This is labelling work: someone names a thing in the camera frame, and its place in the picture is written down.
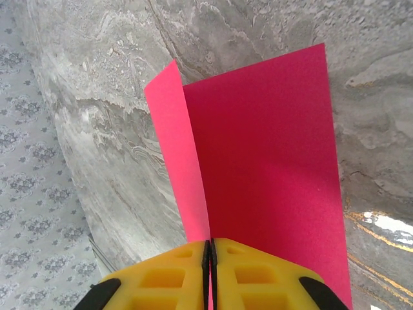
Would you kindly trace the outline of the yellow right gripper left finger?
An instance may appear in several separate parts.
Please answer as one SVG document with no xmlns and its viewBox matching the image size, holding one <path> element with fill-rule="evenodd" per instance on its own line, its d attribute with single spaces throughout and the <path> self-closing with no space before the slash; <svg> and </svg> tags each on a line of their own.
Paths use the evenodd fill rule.
<svg viewBox="0 0 413 310">
<path fill-rule="evenodd" d="M 190 242 L 109 274 L 75 308 L 205 310 L 209 282 L 210 242 Z"/>
</svg>

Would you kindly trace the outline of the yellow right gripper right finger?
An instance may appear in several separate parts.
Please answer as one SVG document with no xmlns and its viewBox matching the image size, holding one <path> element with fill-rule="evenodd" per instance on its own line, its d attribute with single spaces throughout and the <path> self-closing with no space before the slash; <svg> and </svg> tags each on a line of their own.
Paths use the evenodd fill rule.
<svg viewBox="0 0 413 310">
<path fill-rule="evenodd" d="M 213 309 L 346 309 L 306 267 L 227 238 L 210 241 Z"/>
</svg>

